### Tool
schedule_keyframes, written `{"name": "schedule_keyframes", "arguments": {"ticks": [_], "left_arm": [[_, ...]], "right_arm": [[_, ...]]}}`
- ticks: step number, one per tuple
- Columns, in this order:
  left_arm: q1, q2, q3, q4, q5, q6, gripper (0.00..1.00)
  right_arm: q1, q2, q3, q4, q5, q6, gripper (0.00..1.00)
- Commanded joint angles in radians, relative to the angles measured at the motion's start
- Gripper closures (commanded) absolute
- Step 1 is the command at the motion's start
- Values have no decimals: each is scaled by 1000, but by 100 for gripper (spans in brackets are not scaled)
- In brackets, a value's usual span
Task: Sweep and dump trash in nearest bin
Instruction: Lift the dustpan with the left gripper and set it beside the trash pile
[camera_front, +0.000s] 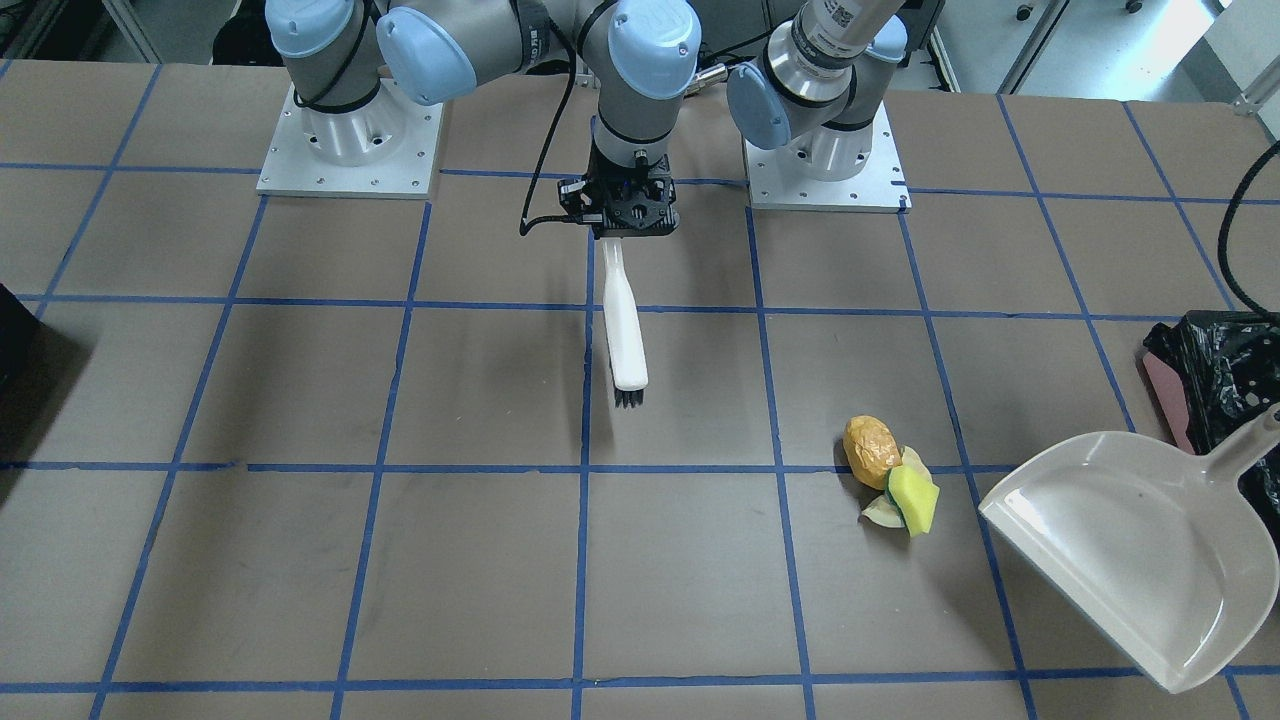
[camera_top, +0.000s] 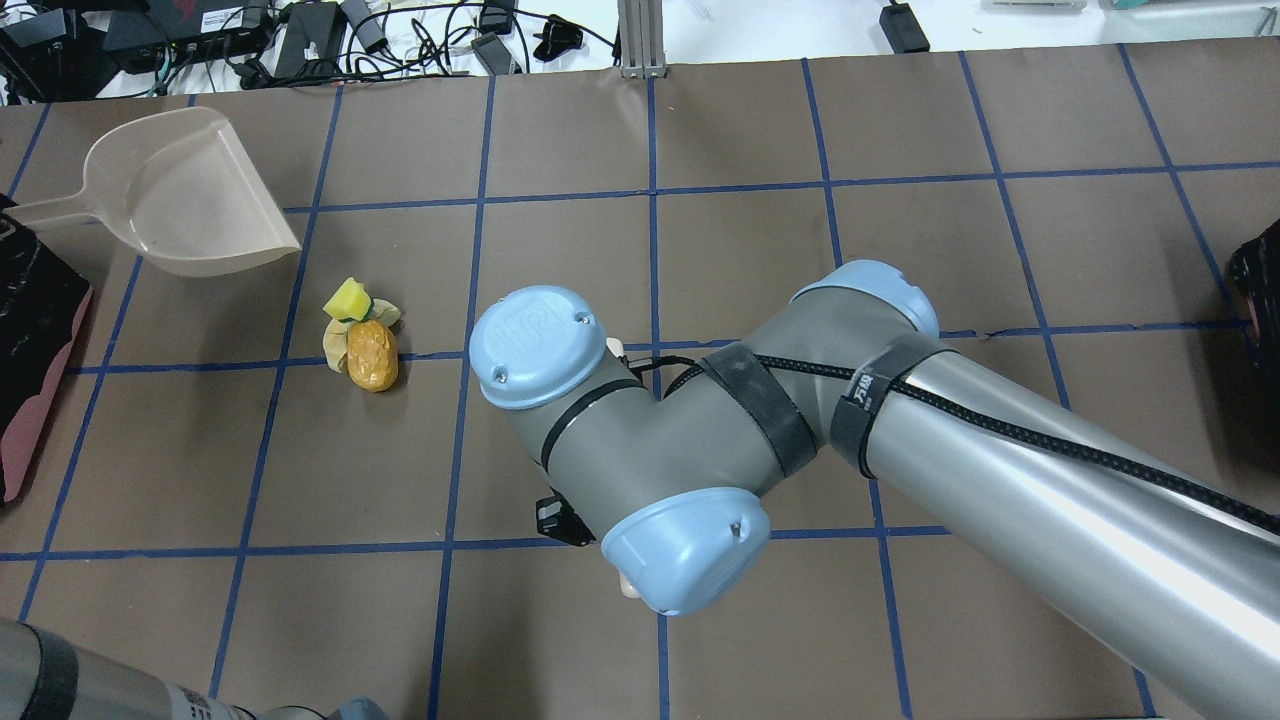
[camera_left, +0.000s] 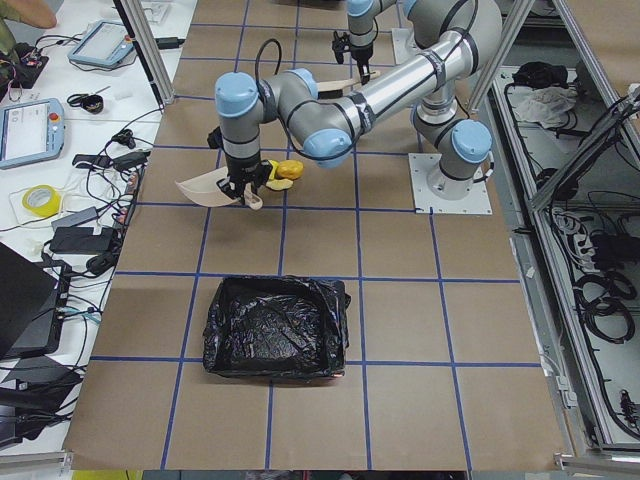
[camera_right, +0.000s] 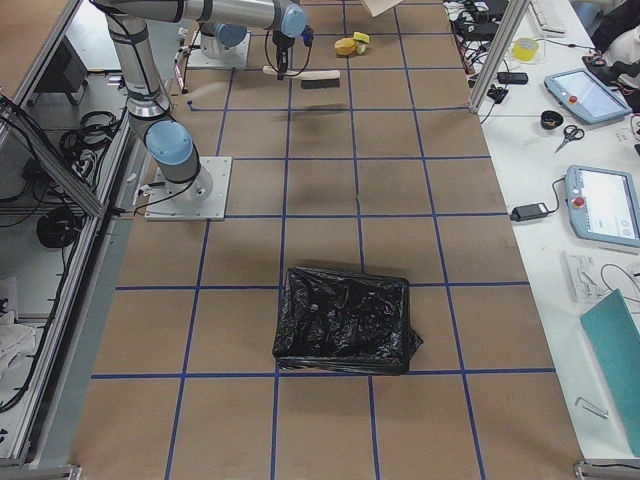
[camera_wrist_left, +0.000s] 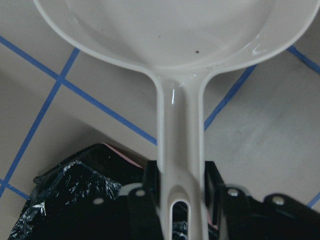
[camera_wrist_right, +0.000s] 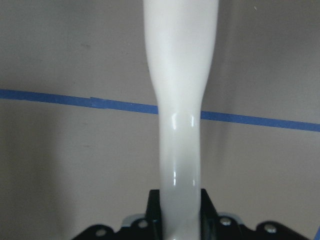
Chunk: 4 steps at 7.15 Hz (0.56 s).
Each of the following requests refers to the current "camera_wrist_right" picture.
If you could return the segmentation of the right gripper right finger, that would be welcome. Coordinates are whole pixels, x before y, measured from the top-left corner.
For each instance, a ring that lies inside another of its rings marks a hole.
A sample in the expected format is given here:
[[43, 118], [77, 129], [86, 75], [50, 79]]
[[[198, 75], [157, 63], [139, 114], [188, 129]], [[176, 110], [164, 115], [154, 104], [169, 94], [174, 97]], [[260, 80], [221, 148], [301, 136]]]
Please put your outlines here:
[[218, 213], [214, 207], [207, 191], [201, 189], [200, 203], [200, 239], [217, 240], [218, 239]]

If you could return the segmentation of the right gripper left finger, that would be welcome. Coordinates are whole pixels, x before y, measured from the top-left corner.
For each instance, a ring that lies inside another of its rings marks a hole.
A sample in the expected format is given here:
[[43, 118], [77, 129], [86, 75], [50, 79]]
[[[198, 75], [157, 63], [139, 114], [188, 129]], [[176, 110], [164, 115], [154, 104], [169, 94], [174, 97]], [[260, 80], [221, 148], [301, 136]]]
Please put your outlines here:
[[145, 218], [150, 223], [154, 223], [156, 225], [162, 224], [159, 189], [152, 189], [149, 191]]

